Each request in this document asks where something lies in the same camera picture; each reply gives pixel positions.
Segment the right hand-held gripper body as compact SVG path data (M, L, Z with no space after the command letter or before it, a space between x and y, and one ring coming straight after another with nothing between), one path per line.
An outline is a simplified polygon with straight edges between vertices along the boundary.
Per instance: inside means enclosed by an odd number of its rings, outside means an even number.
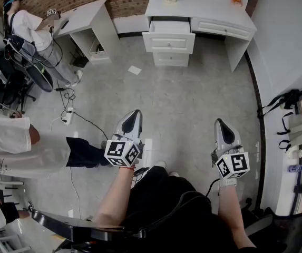
M220 179L240 178L250 170L249 155L240 142L232 144L215 142L211 153L211 164Z

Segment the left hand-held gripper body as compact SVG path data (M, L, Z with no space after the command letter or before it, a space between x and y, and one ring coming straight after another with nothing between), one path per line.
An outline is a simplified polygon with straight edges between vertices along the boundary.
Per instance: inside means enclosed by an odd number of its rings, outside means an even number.
M132 139L114 134L106 142L104 157L115 167L134 168L142 158L144 144L140 139Z

